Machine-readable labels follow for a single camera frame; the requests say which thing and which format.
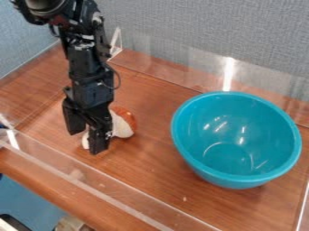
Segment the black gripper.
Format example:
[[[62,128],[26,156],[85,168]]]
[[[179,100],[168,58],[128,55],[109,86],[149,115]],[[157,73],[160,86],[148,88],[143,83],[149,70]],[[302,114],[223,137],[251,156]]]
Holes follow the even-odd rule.
[[[62,116],[70,135],[84,131],[89,125],[89,153],[96,155],[108,149],[112,137],[111,115],[108,105],[113,101],[113,80],[96,79],[85,84],[72,82],[64,88]]]

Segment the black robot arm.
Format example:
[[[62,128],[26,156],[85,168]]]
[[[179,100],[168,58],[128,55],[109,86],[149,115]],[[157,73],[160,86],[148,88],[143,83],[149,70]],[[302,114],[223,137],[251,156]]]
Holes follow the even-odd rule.
[[[88,133],[89,153],[109,145],[115,70],[105,39],[104,17],[93,0],[9,0],[25,21],[46,25],[68,59],[70,85],[64,88],[62,115],[69,134]]]

